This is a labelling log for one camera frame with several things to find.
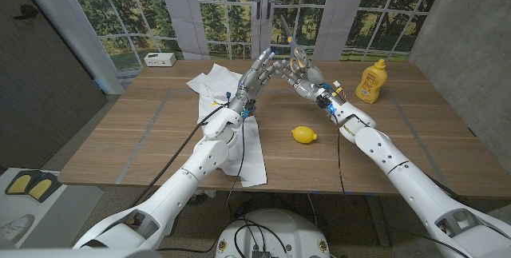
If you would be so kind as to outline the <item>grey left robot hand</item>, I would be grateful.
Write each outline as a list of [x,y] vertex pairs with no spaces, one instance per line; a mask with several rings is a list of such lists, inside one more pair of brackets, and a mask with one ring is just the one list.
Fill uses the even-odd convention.
[[254,61],[252,66],[239,80],[236,96],[229,102],[228,108],[246,118],[255,112],[256,99],[262,94],[264,86],[275,73],[273,65],[267,66],[275,56],[270,48]]

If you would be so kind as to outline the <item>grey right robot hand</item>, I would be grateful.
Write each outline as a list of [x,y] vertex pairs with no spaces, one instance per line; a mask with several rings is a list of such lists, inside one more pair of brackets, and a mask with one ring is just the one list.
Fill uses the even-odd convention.
[[292,58],[289,62],[282,60],[272,65],[275,73],[286,80],[295,91],[308,100],[314,101],[321,109],[333,109],[331,113],[346,101],[327,85],[321,71],[308,59]]

